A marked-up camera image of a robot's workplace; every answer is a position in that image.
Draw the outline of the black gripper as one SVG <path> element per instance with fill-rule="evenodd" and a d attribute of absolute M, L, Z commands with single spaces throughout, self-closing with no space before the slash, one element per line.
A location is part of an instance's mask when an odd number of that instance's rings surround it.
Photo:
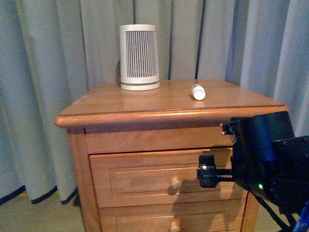
<path fill-rule="evenodd" d="M 200 155 L 197 178 L 202 188 L 220 182 L 236 182 L 254 193 L 267 193 L 271 175 L 277 170 L 272 143 L 295 137 L 287 111 L 253 117 L 232 117 L 222 124 L 223 135 L 233 135 L 231 169 L 217 169 L 214 155 Z"/>

